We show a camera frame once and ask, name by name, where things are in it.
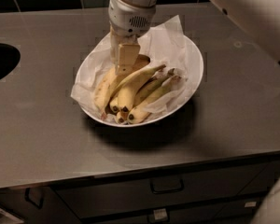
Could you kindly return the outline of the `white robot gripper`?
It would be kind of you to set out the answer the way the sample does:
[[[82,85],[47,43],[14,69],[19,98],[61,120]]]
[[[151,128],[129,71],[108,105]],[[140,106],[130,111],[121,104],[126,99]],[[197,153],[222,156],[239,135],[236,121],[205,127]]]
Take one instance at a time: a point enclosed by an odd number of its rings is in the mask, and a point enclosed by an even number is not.
[[[110,57],[118,76],[126,75],[140,51],[139,44],[125,44],[128,36],[142,36],[150,28],[156,12],[156,0],[110,0]]]

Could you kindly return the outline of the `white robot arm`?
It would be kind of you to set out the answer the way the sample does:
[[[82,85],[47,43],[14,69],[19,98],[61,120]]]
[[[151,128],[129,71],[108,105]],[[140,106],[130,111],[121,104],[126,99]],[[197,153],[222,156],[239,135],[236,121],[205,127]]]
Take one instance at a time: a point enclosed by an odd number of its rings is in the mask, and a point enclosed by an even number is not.
[[[132,27],[131,18],[151,20],[158,0],[109,0],[111,59],[116,71],[128,66],[120,59],[150,28]],[[248,36],[280,69],[280,0],[208,0],[225,21]],[[250,224],[280,224],[280,179],[265,197]]]

